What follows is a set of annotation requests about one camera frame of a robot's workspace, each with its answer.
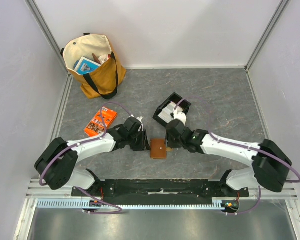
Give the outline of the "brown leather card holder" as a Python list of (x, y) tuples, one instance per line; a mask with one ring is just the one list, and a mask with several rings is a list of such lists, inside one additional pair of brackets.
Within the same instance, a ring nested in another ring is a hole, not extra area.
[(173, 149), (166, 146), (165, 138), (152, 138), (150, 140), (150, 158), (163, 160), (167, 158), (167, 153)]

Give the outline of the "black card box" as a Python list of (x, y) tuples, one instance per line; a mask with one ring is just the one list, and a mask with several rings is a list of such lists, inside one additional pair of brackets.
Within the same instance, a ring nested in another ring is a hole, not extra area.
[(153, 119), (164, 128), (173, 120), (180, 120), (185, 125), (191, 105), (188, 100), (174, 92), (156, 109)]

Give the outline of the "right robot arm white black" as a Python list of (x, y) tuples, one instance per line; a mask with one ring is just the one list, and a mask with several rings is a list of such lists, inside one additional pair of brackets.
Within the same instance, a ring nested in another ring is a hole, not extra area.
[(211, 136), (206, 130), (190, 130), (178, 119), (168, 123), (166, 131), (191, 153), (219, 156), (246, 165), (223, 174), (219, 191), (225, 197), (256, 186), (280, 193), (285, 185), (292, 162), (271, 140), (255, 143)]

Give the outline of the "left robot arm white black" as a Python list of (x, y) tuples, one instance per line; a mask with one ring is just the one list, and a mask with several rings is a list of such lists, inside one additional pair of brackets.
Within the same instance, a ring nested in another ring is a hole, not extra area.
[(88, 196), (100, 191), (97, 177), (89, 169), (76, 169), (76, 164), (90, 157), (111, 153), (129, 146), (133, 151), (150, 148), (142, 117), (129, 116), (124, 124), (105, 133), (82, 140), (55, 138), (34, 164), (40, 175), (39, 185), (58, 190), (65, 186), (81, 188)]

